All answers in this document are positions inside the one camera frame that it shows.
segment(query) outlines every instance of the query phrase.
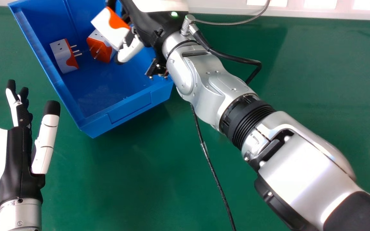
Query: robotic arm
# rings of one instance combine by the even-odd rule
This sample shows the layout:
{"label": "robotic arm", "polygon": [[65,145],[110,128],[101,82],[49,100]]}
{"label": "robotic arm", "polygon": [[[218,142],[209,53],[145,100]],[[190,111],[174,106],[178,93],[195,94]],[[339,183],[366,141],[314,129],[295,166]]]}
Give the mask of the robotic arm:
{"label": "robotic arm", "polygon": [[41,231],[41,189],[53,153],[60,104],[48,101],[45,105],[32,148],[28,88],[17,95],[15,81],[9,80],[5,92],[13,128],[0,128],[0,231]]}
{"label": "robotic arm", "polygon": [[179,95],[241,151],[258,174],[255,189],[291,230],[370,231],[370,194],[355,183],[344,155],[225,70],[183,1],[152,1],[178,3],[169,10],[120,1]]}

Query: gray cable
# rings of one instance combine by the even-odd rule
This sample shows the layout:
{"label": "gray cable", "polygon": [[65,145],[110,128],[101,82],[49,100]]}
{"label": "gray cable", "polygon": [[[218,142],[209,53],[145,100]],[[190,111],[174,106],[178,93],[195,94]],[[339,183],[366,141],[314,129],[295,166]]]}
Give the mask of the gray cable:
{"label": "gray cable", "polygon": [[196,19],[195,21],[203,23],[203,24],[209,24],[209,25],[241,25],[241,24],[251,22],[251,21],[259,18],[263,13],[265,13],[266,9],[269,6],[269,3],[270,3],[270,0],[267,0],[263,10],[259,14],[255,15],[254,17],[252,17],[250,19],[246,19],[246,20],[243,20],[243,21],[240,21],[240,22],[207,22],[207,21],[203,21],[203,20],[199,20],[199,19]]}

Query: blue plastic container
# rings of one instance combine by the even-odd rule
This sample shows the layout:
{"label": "blue plastic container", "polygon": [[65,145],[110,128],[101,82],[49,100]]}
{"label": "blue plastic container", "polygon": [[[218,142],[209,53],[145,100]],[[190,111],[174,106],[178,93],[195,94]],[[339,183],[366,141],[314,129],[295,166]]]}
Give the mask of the blue plastic container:
{"label": "blue plastic container", "polygon": [[[105,0],[20,0],[9,4],[19,27],[79,129],[94,138],[169,99],[171,79],[145,76],[155,53],[145,48],[124,65],[94,60],[86,38]],[[49,44],[77,45],[79,70],[62,74]]]}

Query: metal cable connector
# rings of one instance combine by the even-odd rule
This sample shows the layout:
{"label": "metal cable connector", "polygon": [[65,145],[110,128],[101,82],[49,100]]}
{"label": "metal cable connector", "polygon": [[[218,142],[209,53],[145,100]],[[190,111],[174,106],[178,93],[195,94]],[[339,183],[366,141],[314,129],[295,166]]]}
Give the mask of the metal cable connector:
{"label": "metal cable connector", "polygon": [[181,28],[181,35],[188,36],[189,35],[189,25],[195,22],[196,18],[193,15],[187,14],[185,15],[184,22],[182,23]]}

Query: green tabletop surface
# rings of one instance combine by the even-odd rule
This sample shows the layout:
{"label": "green tabletop surface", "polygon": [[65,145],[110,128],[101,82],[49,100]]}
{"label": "green tabletop surface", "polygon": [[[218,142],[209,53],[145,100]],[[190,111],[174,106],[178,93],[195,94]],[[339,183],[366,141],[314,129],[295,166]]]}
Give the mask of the green tabletop surface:
{"label": "green tabletop surface", "polygon": [[[370,21],[261,17],[246,25],[200,28],[218,50],[261,60],[253,90],[339,148],[358,184],[370,192]],[[226,60],[224,66],[242,79],[252,71]],[[59,101],[9,9],[0,7],[5,129],[12,127],[8,79],[30,89],[34,124],[45,101]],[[288,230],[256,193],[256,173],[240,151],[207,124],[201,130],[238,230]],[[81,132],[63,107],[42,193],[46,231],[231,230],[190,106],[176,90],[170,100],[96,139]]]}

